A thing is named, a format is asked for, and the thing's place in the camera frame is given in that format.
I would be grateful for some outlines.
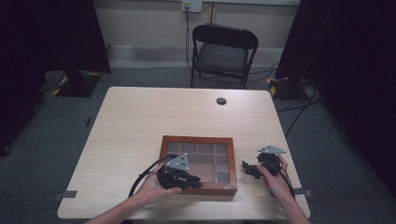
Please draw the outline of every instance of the wooden box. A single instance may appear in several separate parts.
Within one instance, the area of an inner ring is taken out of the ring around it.
[[[199,189],[184,194],[234,196],[237,191],[232,138],[169,136],[163,137],[160,158],[187,153],[190,175],[201,178]]]

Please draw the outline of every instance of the forearm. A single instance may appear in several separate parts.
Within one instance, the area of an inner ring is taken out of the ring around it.
[[[125,200],[124,202],[118,204],[117,206],[111,208],[110,210],[104,212],[102,215],[95,217],[86,223],[121,223],[129,215],[145,207],[146,205],[146,199],[134,195],[131,198]]]
[[[286,217],[288,218],[289,224],[309,224],[311,223],[303,210],[294,200],[294,198],[290,197],[288,199],[284,199],[280,202],[280,205],[283,207],[285,211]]]

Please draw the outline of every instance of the gray carpet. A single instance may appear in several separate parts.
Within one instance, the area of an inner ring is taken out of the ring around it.
[[[46,74],[55,84],[62,72]],[[254,74],[249,80],[266,74]],[[196,88],[239,89],[233,79],[196,79]],[[81,223],[57,217],[57,192],[67,188],[108,88],[112,86],[190,86],[188,68],[117,68],[103,75],[91,98],[45,97],[38,112],[0,158],[0,223]],[[264,80],[247,89],[268,90]],[[306,86],[309,94],[312,86]],[[282,109],[296,102],[275,101]],[[279,115],[286,132],[300,109]],[[395,223],[396,204],[367,161],[343,137],[337,119],[319,102],[309,106],[287,137],[290,153],[308,197],[313,223]]]

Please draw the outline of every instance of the person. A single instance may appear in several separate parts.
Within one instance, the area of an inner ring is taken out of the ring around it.
[[[282,170],[281,172],[286,175],[288,169],[288,164],[283,159],[283,157],[278,155]],[[136,194],[126,199],[122,203],[116,205],[110,210],[104,212],[103,214],[87,221],[88,224],[100,224],[100,223],[121,223],[133,212],[144,208],[149,204],[156,203],[162,197],[169,195],[174,195],[182,192],[181,188],[164,189],[158,182],[155,173],[161,168],[158,166],[152,172],[148,174],[145,181],[143,182],[140,189]],[[277,198],[280,206],[285,211],[286,217],[290,224],[307,224],[311,223],[305,216],[303,210],[297,204],[295,199],[290,193],[290,189],[286,181],[280,176],[272,176],[268,170],[257,165],[257,169],[263,174],[264,181],[268,188],[273,192],[274,196]]]
[[[284,176],[287,176],[288,164],[283,157],[278,154],[281,163],[281,171]],[[290,193],[289,185],[281,175],[273,176],[263,166],[257,165],[257,169],[264,175],[265,185],[271,190],[279,205],[283,208],[289,224],[307,224],[311,223],[304,214],[301,207],[297,204],[296,200]]]

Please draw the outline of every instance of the white wall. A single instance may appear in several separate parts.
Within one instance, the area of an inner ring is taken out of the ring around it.
[[[185,59],[187,23],[180,1],[96,0],[94,3],[106,45],[128,45],[152,52],[165,49]],[[297,10],[295,4],[291,5],[203,2],[202,13],[190,13],[190,32],[196,25],[210,20],[248,29],[260,41],[255,64],[277,63]]]

